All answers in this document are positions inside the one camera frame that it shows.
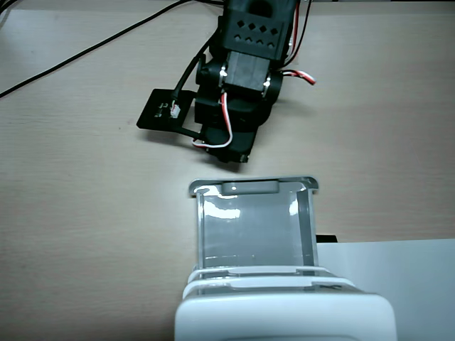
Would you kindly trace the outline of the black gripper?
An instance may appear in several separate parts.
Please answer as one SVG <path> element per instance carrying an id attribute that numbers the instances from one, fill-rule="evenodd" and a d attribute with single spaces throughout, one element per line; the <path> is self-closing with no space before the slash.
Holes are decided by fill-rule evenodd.
<path id="1" fill-rule="evenodd" d="M 246 163 L 252 151 L 258 128 L 268 120 L 273 103 L 228 95 L 221 98 L 198 96 L 195 121 L 201 125 L 195 145 L 223 163 Z"/>

